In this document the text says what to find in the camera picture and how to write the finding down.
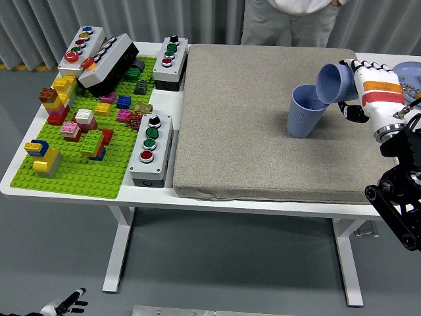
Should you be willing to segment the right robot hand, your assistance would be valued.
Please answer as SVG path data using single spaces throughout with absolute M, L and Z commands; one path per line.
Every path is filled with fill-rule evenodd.
M 398 76 L 384 64 L 369 63 L 356 59 L 339 62 L 353 71 L 359 105 L 339 103 L 347 120 L 357 123 L 372 123 L 373 131 L 389 125 L 405 125 L 407 120 L 397 113 L 404 109 L 405 100 Z

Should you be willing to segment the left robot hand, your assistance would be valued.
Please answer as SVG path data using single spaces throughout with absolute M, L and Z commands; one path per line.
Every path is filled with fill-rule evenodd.
M 86 292 L 85 288 L 79 288 L 66 299 L 55 300 L 44 306 L 40 313 L 42 315 L 65 315 L 66 313 L 83 313 L 84 307 L 87 306 L 87 302 L 81 301 L 80 297 Z

